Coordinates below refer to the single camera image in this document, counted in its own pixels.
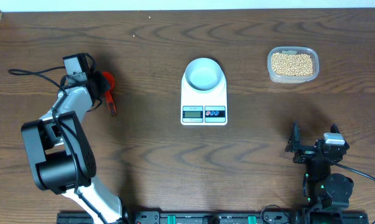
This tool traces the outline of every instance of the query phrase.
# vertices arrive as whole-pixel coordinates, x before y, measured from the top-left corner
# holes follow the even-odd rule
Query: scale display
[[[183,122],[189,123],[225,123],[225,106],[184,106]]]
[[[185,111],[184,118],[202,118],[201,111]]]

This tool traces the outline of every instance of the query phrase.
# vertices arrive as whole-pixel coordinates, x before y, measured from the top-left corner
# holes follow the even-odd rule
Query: digital display
[[[184,111],[184,118],[201,118],[201,111]]]

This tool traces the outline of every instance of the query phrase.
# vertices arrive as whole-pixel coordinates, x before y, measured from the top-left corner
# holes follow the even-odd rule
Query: green connector
[[[176,224],[176,215],[168,215],[168,224]]]
[[[248,224],[256,224],[256,216],[248,216]]]

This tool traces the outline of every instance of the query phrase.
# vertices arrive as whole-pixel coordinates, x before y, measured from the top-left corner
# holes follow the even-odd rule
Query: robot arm
[[[63,59],[68,85],[51,110],[21,129],[34,182],[41,190],[74,200],[96,224],[120,223],[121,201],[96,177],[95,158],[80,124],[109,85],[94,64],[89,67],[85,54]],[[65,150],[49,153],[62,144]]]
[[[330,166],[338,165],[349,149],[338,128],[332,126],[330,133],[318,139],[314,146],[303,146],[296,123],[285,151],[295,153],[294,163],[306,165],[303,190],[304,196],[308,196],[309,205],[303,209],[286,213],[271,212],[265,211],[267,206],[261,213],[129,213],[121,200],[96,177],[95,157],[81,126],[86,112],[110,89],[103,74],[95,71],[94,60],[89,66],[86,57],[92,59],[88,54],[63,58],[68,75],[60,85],[55,83],[60,87],[57,101],[40,119],[21,128],[36,186],[74,200],[89,214],[60,214],[57,223],[368,224],[365,213],[343,212],[349,206],[353,181],[341,174],[331,174]],[[27,75],[30,74],[43,77],[32,72]],[[50,152],[49,149],[62,144],[64,150]]]

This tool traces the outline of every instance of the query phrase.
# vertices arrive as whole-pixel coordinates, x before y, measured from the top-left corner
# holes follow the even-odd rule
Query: white kitchen scale
[[[212,59],[198,58],[188,64],[182,78],[180,105],[182,125],[226,125],[226,77]]]

